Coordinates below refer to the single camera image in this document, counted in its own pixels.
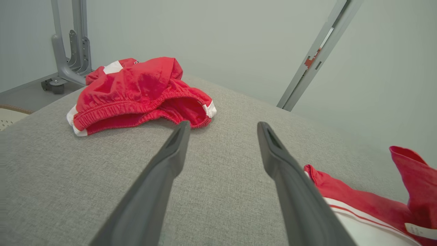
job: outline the white trim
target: white trim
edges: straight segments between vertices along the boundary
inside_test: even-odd
[[[329,205],[335,205],[335,206],[342,207],[342,208],[348,210],[347,211],[347,210],[339,209],[339,208],[336,208],[336,207],[331,207],[332,211],[334,211],[335,213],[347,214],[347,215],[353,217],[355,220],[357,220],[359,222],[362,222],[362,223],[365,223],[365,224],[368,224],[368,225],[376,226],[378,228],[382,228],[382,229],[391,231],[393,233],[396,233],[397,235],[403,236],[404,238],[413,241],[414,243],[416,243],[417,245],[420,246],[420,244],[418,242],[416,242],[416,240],[414,240],[412,237],[405,235],[400,230],[398,230],[398,229],[394,228],[393,226],[391,226],[391,225],[389,225],[389,224],[387,224],[387,223],[385,223],[385,222],[383,222],[383,221],[381,221],[381,220],[371,216],[370,214],[364,213],[363,211],[360,211],[360,210],[358,210],[356,208],[353,208],[353,207],[347,205],[344,202],[341,202],[341,201],[338,201],[338,200],[335,200],[335,199],[332,199],[332,198],[324,197],[324,199],[325,199],[326,203],[329,204]]]
[[[329,36],[331,36],[332,31],[334,31],[333,27],[331,27],[331,30],[329,30],[328,34],[326,35],[325,39],[323,40],[322,44],[320,45],[320,48],[323,48],[323,46],[325,45],[325,43],[328,40]]]
[[[67,113],[67,121],[68,124],[70,124],[73,127],[74,134],[76,134],[78,137],[86,137],[88,136],[88,131],[86,129],[84,129],[83,131],[79,131],[79,129],[77,129],[76,126],[74,125],[74,121],[73,121],[74,115],[77,114],[76,105],[77,104],[75,104]]]
[[[407,238],[373,225],[361,223],[352,216],[334,213],[357,246],[417,246]]]
[[[411,223],[405,223],[405,228],[413,235],[437,240],[437,229],[425,228]]]
[[[206,106],[206,104],[202,105],[203,109],[206,112],[206,115],[208,115],[209,118],[214,117],[215,114],[217,114],[217,109],[214,106],[214,103],[211,101],[209,106]]]
[[[105,74],[113,74],[113,73],[120,72],[121,69],[123,69],[123,66],[120,64],[120,62],[119,61],[114,61],[113,63],[107,65],[103,69],[103,72]]]

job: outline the gray fabric surface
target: gray fabric surface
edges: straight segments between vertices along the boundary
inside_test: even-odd
[[[161,245],[286,245],[274,182],[256,126],[268,122],[300,164],[355,189],[399,201],[407,193],[390,156],[290,112],[184,76],[218,110],[191,132],[173,183]],[[85,245],[174,129],[160,119],[76,137],[66,121],[80,90],[2,132],[7,245]]]

